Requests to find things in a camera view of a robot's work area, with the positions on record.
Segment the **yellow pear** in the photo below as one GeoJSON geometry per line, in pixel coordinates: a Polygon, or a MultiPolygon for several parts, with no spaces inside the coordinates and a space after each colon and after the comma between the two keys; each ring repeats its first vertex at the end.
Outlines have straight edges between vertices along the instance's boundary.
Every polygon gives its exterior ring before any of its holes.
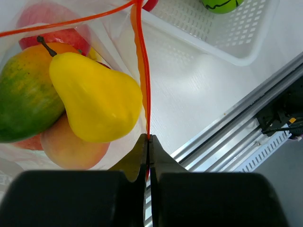
{"type": "Polygon", "coordinates": [[[57,53],[37,37],[52,56],[49,76],[63,101],[74,134],[87,142],[111,142],[136,125],[143,95],[129,75],[74,52],[57,53]]]}

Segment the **red tomato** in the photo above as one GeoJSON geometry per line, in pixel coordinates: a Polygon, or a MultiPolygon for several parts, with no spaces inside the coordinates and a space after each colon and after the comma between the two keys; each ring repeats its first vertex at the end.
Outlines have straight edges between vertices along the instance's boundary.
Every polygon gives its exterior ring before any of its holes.
{"type": "MultiPolygon", "coordinates": [[[[16,28],[29,26],[40,26],[41,24],[50,25],[63,21],[77,19],[79,15],[67,7],[43,0],[27,6],[19,16],[16,23],[16,28]]],[[[91,46],[89,43],[91,34],[88,25],[74,24],[58,26],[40,31],[34,31],[32,36],[28,36],[19,40],[19,45],[22,50],[38,45],[36,37],[42,36],[47,43],[65,43],[73,46],[82,55],[88,55],[91,46]]]]}

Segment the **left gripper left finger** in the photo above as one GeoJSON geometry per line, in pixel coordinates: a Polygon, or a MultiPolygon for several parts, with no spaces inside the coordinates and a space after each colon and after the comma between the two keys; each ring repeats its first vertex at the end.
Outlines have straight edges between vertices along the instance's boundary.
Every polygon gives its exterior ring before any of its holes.
{"type": "Polygon", "coordinates": [[[142,227],[147,135],[109,170],[30,170],[10,184],[3,227],[142,227]]]}

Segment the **clear zip bag orange zipper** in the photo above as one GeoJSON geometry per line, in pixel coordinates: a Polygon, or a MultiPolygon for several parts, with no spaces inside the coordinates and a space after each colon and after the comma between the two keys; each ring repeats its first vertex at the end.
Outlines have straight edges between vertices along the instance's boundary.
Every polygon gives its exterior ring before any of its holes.
{"type": "Polygon", "coordinates": [[[150,129],[141,0],[0,3],[0,182],[108,170],[150,129]]]}

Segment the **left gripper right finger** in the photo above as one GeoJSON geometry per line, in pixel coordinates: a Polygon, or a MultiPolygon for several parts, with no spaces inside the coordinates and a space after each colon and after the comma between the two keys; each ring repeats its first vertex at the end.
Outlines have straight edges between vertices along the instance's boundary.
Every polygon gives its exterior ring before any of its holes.
{"type": "Polygon", "coordinates": [[[256,173],[189,172],[149,140],[151,212],[155,227],[286,227],[269,181],[256,173]]]}

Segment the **orange green mango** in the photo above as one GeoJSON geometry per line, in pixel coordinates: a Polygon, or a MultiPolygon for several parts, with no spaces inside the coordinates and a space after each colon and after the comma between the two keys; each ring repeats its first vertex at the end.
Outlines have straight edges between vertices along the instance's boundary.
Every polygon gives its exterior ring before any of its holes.
{"type": "Polygon", "coordinates": [[[52,126],[65,110],[49,77],[52,56],[41,45],[11,57],[0,73],[0,141],[33,137],[52,126]]]}

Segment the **peach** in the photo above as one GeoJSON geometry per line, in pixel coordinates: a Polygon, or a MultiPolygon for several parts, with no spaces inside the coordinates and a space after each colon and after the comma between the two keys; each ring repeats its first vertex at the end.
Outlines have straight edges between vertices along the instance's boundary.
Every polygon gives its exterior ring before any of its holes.
{"type": "Polygon", "coordinates": [[[106,154],[109,143],[91,143],[77,137],[66,114],[40,136],[45,154],[65,169],[90,169],[106,154]]]}

